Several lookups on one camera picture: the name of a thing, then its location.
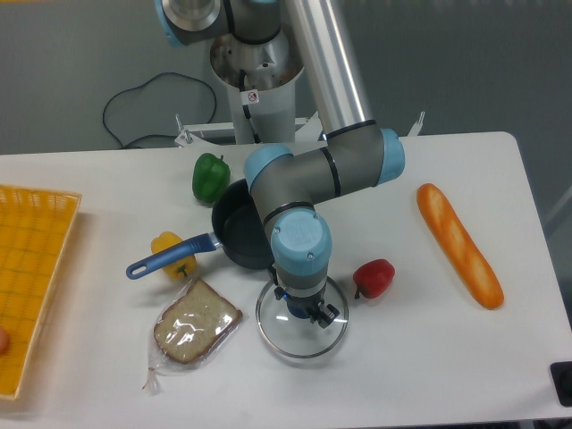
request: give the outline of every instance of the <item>toy bread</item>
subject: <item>toy bread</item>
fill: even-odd
[[[449,200],[432,183],[417,191],[417,205],[433,236],[473,298],[490,310],[504,301],[501,285],[457,217]]]
[[[242,319],[242,312],[198,279],[168,307],[153,330],[163,353],[180,364],[194,364],[216,347]]]

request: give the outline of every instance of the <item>frying pan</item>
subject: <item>frying pan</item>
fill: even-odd
[[[128,266],[127,276],[139,279],[184,257],[213,252],[220,247],[233,262],[245,268],[265,270],[274,262],[246,180],[235,181],[228,187],[214,204],[211,221],[214,232],[184,240]]]

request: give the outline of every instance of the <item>plastic bag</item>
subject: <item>plastic bag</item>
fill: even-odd
[[[156,374],[197,369],[242,319],[242,312],[206,282],[196,279],[187,283],[165,306],[151,329],[143,389],[160,391]]]

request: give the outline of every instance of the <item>yellow basket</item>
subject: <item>yellow basket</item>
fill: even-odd
[[[81,194],[0,185],[0,399],[15,400]]]

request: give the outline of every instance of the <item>yellow bell pepper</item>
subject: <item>yellow bell pepper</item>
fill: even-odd
[[[165,231],[159,237],[151,241],[151,251],[153,255],[159,253],[166,248],[170,248],[175,244],[182,242],[182,238],[174,232]],[[184,257],[183,259],[173,262],[168,266],[163,267],[163,271],[173,279],[183,279],[197,269],[197,259],[194,255]]]

